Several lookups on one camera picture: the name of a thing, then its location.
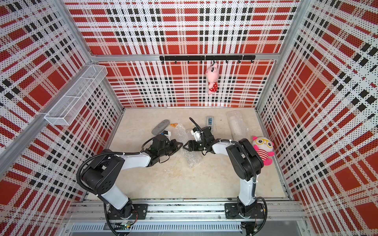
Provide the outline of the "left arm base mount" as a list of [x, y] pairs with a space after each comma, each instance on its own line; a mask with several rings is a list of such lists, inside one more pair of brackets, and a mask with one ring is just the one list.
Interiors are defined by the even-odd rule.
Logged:
[[148, 204], [127, 203], [122, 209], [116, 209], [110, 205], [107, 217], [110, 220], [144, 220], [146, 218]]

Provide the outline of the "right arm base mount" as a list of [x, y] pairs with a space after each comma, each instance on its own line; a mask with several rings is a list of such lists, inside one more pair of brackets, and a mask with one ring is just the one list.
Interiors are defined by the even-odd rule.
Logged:
[[242, 203], [228, 203], [224, 205], [227, 219], [263, 219], [265, 217], [264, 205], [253, 203], [245, 206]]

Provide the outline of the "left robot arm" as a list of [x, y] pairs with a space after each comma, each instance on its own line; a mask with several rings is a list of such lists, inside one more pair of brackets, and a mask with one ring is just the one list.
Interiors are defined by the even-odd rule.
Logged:
[[146, 141], [139, 152], [115, 152], [109, 149], [85, 160], [78, 168], [76, 181], [87, 192], [96, 195], [105, 207], [105, 216], [111, 219], [130, 219], [138, 211], [117, 186], [116, 180], [121, 171], [133, 168], [152, 167], [162, 163], [161, 157], [170, 157], [180, 150], [183, 143], [170, 140], [159, 134]]

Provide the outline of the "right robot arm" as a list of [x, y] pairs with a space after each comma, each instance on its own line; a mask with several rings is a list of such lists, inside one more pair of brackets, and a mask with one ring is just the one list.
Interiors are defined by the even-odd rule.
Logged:
[[239, 141], [215, 139], [210, 127], [201, 128], [193, 118], [189, 119], [195, 125], [192, 130], [195, 139], [189, 140], [183, 148], [189, 152], [199, 151], [202, 155], [208, 153], [227, 155], [240, 180], [237, 214], [249, 218], [259, 210], [264, 211], [263, 205], [258, 203], [256, 196], [258, 175], [264, 164], [250, 141], [246, 138]]

